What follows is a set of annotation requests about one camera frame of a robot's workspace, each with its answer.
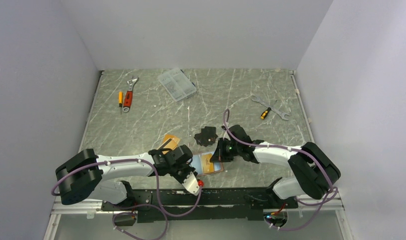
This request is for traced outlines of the tan leather card holder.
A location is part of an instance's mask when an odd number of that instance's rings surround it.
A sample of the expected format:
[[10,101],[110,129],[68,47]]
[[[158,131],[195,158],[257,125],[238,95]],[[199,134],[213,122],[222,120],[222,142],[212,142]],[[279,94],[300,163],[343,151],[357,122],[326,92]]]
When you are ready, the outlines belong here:
[[197,176],[210,175],[220,173],[224,171],[223,164],[221,162],[211,162],[214,152],[205,152],[197,155],[193,155],[190,161],[190,166],[195,168]]

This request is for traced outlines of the gold VIP card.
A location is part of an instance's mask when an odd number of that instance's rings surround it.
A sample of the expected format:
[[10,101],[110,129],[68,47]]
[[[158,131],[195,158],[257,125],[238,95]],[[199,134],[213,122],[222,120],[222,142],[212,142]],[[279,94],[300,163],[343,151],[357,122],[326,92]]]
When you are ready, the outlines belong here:
[[221,162],[211,162],[212,157],[212,152],[201,155],[201,174],[208,175],[224,171],[223,164]]

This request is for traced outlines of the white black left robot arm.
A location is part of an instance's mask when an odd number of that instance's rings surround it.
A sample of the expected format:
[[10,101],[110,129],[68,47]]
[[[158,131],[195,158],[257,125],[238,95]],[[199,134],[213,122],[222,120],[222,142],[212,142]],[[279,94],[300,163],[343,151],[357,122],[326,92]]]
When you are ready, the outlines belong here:
[[59,196],[64,205],[94,199],[128,210],[137,202],[137,196],[124,178],[170,175],[187,192],[197,196],[201,187],[195,168],[190,165],[192,157],[186,145],[130,156],[97,155],[88,148],[56,169],[57,184],[53,189],[59,192],[52,195]]

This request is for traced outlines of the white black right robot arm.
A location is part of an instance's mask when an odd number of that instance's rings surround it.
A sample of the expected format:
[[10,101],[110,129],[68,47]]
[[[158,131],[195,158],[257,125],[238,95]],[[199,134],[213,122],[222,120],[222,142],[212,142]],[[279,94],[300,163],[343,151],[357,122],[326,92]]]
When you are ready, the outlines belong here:
[[261,139],[252,140],[240,125],[226,131],[228,137],[218,140],[211,162],[227,163],[240,156],[247,162],[291,169],[291,177],[280,177],[267,188],[266,200],[273,208],[299,195],[319,200],[341,177],[338,167],[313,142],[306,142],[302,146],[284,146]]

